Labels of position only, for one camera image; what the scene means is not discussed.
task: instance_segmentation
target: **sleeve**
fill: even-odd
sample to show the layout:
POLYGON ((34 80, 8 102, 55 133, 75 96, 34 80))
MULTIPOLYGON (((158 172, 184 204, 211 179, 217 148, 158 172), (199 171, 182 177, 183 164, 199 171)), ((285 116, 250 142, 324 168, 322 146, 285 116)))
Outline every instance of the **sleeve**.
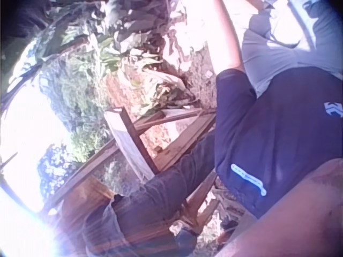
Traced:
POLYGON ((216 78, 217 117, 215 122, 215 166, 224 160, 236 128, 256 102, 247 75, 236 69, 222 71, 216 78))
POLYGON ((175 237, 175 240, 178 245, 180 257, 187 257, 197 246, 198 235, 192 231, 182 228, 175 237))

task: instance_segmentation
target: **dark blue t-shirt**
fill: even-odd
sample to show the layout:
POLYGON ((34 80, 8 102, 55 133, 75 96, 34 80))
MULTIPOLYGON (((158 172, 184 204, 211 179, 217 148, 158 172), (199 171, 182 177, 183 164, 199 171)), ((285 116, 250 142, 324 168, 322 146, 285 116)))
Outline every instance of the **dark blue t-shirt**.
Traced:
POLYGON ((215 168, 260 218, 308 173, 342 157, 342 81, 316 67, 275 76, 256 99, 238 70, 217 76, 215 168))

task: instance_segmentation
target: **skin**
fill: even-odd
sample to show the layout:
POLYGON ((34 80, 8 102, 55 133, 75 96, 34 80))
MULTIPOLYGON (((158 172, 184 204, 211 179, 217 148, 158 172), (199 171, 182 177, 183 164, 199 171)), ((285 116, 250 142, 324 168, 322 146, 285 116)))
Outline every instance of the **skin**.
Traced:
POLYGON ((309 174, 217 257, 341 256, 343 160, 309 174))
POLYGON ((205 33, 214 72, 219 74, 226 69, 245 72, 235 29, 223 0, 208 0, 204 4, 205 33))

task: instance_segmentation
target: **white logo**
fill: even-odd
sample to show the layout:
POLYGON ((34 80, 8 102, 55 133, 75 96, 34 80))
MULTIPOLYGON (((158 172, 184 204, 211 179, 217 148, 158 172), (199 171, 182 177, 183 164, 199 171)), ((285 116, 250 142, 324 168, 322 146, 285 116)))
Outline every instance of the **white logo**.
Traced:
POLYGON ((343 118, 343 107, 341 103, 324 103, 325 110, 328 114, 332 115, 334 113, 339 114, 343 118))
POLYGON ((242 168, 238 167, 236 164, 231 164, 231 169, 238 175, 240 175, 243 179, 253 183, 261 190, 261 195, 265 196, 267 194, 267 190, 263 187, 263 182, 258 178, 248 174, 242 168))

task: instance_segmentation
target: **sky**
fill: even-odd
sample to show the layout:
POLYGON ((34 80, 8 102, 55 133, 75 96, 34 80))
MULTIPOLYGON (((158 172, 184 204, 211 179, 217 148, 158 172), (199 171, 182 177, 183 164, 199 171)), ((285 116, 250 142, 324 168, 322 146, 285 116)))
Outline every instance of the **sky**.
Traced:
MULTIPOLYGON (((6 161, 15 152, 18 155, 4 168, 10 187, 33 211, 43 207, 40 178, 36 169, 38 160, 52 143, 68 137, 62 122, 50 108, 49 100, 37 87, 26 86, 19 91, 7 113, 1 119, 0 154, 6 161)), ((20 245, 28 246, 25 256, 49 257, 44 247, 47 228, 30 217, 0 190, 0 247, 8 257, 23 256, 20 245)))

